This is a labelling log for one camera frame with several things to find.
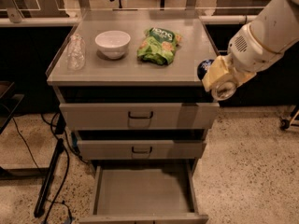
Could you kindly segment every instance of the terrazzo floor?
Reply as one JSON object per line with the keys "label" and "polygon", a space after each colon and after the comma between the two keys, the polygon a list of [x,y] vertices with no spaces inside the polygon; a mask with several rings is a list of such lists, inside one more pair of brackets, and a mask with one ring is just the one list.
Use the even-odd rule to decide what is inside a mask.
{"label": "terrazzo floor", "polygon": [[[299,129],[279,128],[279,117],[291,111],[291,106],[220,108],[193,175],[199,213],[208,214],[208,224],[298,223]],[[50,126],[38,114],[15,120],[38,166],[47,167],[56,145]],[[12,121],[0,135],[0,150],[3,168],[35,167]],[[69,156],[69,174],[56,201],[65,202],[74,217],[72,223],[79,223],[89,215],[94,177],[88,165],[70,152]],[[62,182],[66,161],[64,152],[50,200]],[[41,179],[0,181],[1,223],[42,223],[45,215],[34,217],[41,184]],[[69,223],[67,219],[67,208],[56,203],[48,223]]]}

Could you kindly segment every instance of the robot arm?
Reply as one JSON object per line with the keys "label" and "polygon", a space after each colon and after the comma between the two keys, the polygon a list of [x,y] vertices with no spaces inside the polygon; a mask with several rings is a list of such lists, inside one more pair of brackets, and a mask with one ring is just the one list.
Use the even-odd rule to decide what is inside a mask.
{"label": "robot arm", "polygon": [[228,55],[218,57],[202,79],[216,100],[268,69],[299,40],[299,0],[272,0],[254,21],[230,40]]}

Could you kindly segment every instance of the gray tabletop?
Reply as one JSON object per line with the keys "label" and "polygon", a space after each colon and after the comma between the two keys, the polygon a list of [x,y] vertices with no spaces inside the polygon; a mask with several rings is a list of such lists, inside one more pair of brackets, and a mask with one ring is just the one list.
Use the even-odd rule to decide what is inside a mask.
{"label": "gray tabletop", "polygon": [[[137,50],[145,39],[144,31],[151,27],[182,35],[175,60],[168,66],[137,59]],[[108,30],[122,30],[131,36],[129,50],[119,60],[110,60],[97,51],[95,37]],[[68,70],[66,47],[49,75],[50,85],[201,86],[197,77],[198,64],[216,57],[202,23],[191,10],[89,11],[76,33],[81,34],[86,43],[86,64],[81,70]]]}

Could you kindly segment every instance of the drawer handle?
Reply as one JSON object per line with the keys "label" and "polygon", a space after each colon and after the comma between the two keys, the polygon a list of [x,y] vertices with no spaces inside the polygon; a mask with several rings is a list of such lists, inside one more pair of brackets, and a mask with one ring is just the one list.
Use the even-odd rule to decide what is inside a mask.
{"label": "drawer handle", "polygon": [[148,116],[133,116],[131,114],[131,111],[129,111],[128,115],[130,119],[151,119],[153,117],[153,112],[150,111],[150,114]]}
{"label": "drawer handle", "polygon": [[132,147],[132,153],[136,153],[136,154],[150,154],[152,151],[152,147],[149,148],[149,151],[135,151],[134,147]]}

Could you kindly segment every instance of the plastic bottle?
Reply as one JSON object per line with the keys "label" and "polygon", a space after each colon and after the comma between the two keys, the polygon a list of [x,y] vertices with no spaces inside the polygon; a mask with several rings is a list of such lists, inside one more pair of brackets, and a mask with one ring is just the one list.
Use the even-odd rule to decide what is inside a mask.
{"label": "plastic bottle", "polygon": [[67,48],[67,68],[79,70],[85,65],[85,42],[81,35],[71,35]]}

